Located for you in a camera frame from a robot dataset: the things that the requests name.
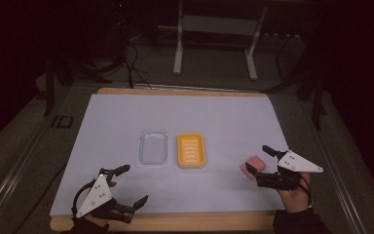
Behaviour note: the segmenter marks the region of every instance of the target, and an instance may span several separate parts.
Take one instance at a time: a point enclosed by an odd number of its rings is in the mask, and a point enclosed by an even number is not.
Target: wooden table edge
[[[232,91],[196,91],[196,90],[149,90],[101,88],[99,95],[160,95],[160,96],[211,96],[211,97],[266,97],[261,93],[232,92]]]
[[[109,231],[256,231],[272,230],[275,212],[135,214],[131,224],[110,220]],[[53,216],[54,231],[71,229],[70,215]]]

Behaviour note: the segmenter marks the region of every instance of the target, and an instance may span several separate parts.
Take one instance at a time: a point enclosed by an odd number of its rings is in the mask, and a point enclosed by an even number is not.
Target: pink object
[[[265,168],[266,164],[258,157],[258,156],[253,156],[247,160],[247,163],[251,166],[253,166],[255,169],[257,169],[258,173],[261,173]],[[249,179],[254,179],[254,175],[252,175],[250,172],[247,171],[245,168],[245,163],[243,163],[240,166],[242,172],[247,176]]]

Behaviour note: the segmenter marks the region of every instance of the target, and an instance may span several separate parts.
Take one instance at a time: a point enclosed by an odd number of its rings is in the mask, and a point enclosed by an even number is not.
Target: orange container
[[[201,168],[206,164],[205,144],[201,134],[180,134],[178,136],[178,166],[180,168]]]

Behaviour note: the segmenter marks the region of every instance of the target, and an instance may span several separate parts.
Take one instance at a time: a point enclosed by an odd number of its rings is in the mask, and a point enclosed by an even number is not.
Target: white stand
[[[260,36],[260,30],[264,18],[266,17],[267,6],[264,6],[259,20],[248,19],[223,19],[223,18],[210,18],[199,16],[183,16],[183,1],[178,1],[178,27],[177,27],[177,48],[175,51],[174,60],[174,75],[181,74],[181,62],[183,58],[183,43],[182,34],[183,30],[188,31],[201,31],[212,33],[229,33],[238,35],[253,36],[252,43],[248,49],[244,51],[245,59],[247,62],[248,74],[251,80],[257,80],[256,68],[253,60],[253,52]]]

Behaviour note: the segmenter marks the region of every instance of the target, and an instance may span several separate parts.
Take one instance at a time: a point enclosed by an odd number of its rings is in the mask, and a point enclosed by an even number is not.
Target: hand
[[[300,173],[300,184],[309,190],[309,173]],[[309,208],[309,195],[301,187],[294,190],[277,190],[288,213],[303,212]]]
[[[95,223],[96,225],[98,225],[100,227],[104,227],[109,221],[108,219],[102,219],[102,218],[94,217],[91,213],[85,215],[84,218],[88,221],[91,221],[91,222]]]

